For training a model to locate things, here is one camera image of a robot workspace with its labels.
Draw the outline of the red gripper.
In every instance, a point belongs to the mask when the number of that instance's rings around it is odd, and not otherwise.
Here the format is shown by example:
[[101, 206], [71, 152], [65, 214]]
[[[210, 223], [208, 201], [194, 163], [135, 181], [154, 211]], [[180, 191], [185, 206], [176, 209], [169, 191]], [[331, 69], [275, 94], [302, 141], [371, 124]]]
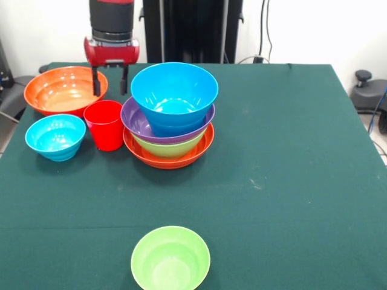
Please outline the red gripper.
[[100, 81], [97, 67], [122, 65], [120, 79], [120, 94], [126, 95], [128, 89], [128, 65], [137, 63], [140, 54], [140, 44], [137, 39], [129, 42], [101, 42], [86, 37], [83, 41], [87, 61], [92, 66], [93, 94], [100, 96]]

